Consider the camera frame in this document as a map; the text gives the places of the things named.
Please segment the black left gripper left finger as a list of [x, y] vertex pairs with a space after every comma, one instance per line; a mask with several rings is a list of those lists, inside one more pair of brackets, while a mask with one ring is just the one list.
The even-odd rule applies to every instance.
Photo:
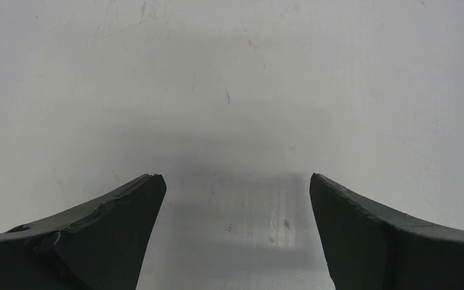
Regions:
[[166, 190], [141, 175], [0, 233], [0, 289], [135, 289]]

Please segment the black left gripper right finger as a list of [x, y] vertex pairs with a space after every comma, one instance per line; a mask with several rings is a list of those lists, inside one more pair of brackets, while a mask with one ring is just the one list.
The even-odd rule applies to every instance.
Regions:
[[410, 216], [317, 173], [309, 194], [337, 289], [464, 289], [464, 230]]

